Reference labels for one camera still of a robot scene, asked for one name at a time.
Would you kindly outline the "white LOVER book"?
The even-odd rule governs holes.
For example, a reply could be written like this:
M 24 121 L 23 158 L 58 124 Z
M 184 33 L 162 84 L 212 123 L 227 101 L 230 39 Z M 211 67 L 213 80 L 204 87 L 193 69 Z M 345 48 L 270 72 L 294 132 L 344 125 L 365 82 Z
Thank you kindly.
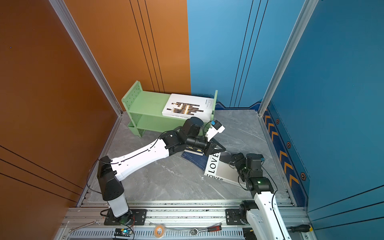
M 237 169 L 230 164 L 221 162 L 220 154 L 209 155 L 204 175 L 229 184 L 240 184 L 245 189 L 246 183 L 240 179 Z

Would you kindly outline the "white book with brown pattern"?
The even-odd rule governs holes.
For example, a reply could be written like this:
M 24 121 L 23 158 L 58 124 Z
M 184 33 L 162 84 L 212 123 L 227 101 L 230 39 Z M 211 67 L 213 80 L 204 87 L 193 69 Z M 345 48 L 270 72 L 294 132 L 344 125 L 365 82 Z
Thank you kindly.
M 211 120 L 213 106 L 211 98 L 171 94 L 162 115 L 179 119 L 197 117 L 206 123 Z

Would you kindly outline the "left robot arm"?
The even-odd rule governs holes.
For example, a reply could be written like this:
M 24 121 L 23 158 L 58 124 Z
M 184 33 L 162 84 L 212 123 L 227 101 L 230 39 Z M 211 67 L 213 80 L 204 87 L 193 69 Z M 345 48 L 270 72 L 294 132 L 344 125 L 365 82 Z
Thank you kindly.
M 205 129 L 201 119 L 191 117 L 183 126 L 161 133 L 156 140 L 139 150 L 113 159 L 102 157 L 97 178 L 103 200 L 108 203 L 113 217 L 130 214 L 122 181 L 135 171 L 179 152 L 210 156 L 226 151 L 214 138 L 225 127 L 217 120 L 209 122 L 209 126 Z

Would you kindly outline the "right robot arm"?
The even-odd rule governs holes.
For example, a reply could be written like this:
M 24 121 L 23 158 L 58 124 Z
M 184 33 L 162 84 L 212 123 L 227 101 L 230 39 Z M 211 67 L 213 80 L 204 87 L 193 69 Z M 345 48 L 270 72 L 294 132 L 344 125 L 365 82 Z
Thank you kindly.
M 290 240 L 275 199 L 278 189 L 263 176 L 264 156 L 223 152 L 220 161 L 237 171 L 238 181 L 246 184 L 245 190 L 253 198 L 242 201 L 238 211 L 226 210 L 227 225 L 249 225 L 257 240 Z

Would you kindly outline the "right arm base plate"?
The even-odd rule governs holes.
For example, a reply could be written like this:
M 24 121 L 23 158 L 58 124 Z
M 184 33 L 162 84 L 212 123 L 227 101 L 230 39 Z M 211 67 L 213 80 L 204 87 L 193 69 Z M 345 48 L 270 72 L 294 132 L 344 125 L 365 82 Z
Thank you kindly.
M 226 215 L 226 223 L 229 226 L 249 224 L 246 220 L 245 215 L 242 214 L 239 209 L 226 209 L 225 215 Z

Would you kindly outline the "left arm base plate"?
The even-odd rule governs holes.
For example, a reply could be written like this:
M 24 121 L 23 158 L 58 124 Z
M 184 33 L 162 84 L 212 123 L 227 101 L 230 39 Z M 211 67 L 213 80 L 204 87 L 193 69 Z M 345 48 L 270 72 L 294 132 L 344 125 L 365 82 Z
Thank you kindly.
M 143 226 L 147 217 L 147 209 L 130 209 L 120 217 L 115 217 L 111 209 L 103 210 L 100 214 L 105 218 L 105 226 Z

